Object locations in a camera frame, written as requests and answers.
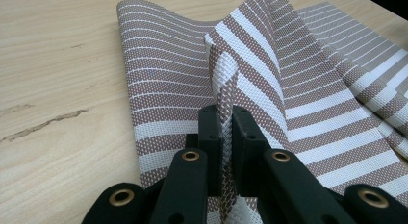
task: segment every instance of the striped fabric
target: striped fabric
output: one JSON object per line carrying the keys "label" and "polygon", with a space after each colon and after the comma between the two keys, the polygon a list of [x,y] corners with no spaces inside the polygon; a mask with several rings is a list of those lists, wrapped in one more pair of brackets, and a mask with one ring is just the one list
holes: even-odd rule
{"label": "striped fabric", "polygon": [[247,108],[273,148],[294,152],[325,186],[381,187],[408,205],[408,55],[328,3],[246,0],[218,22],[142,0],[117,6],[141,180],[166,175],[197,112],[216,104],[222,196],[208,223],[262,223],[235,191],[232,106]]}

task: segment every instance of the table surface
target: table surface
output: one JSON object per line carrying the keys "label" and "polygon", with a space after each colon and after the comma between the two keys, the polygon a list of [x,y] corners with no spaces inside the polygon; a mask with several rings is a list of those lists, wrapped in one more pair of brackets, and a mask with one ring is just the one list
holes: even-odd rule
{"label": "table surface", "polygon": [[[139,183],[115,6],[0,0],[0,220],[80,223],[99,194]],[[196,20],[244,0],[148,0]],[[369,0],[328,1],[408,49],[408,22]]]}

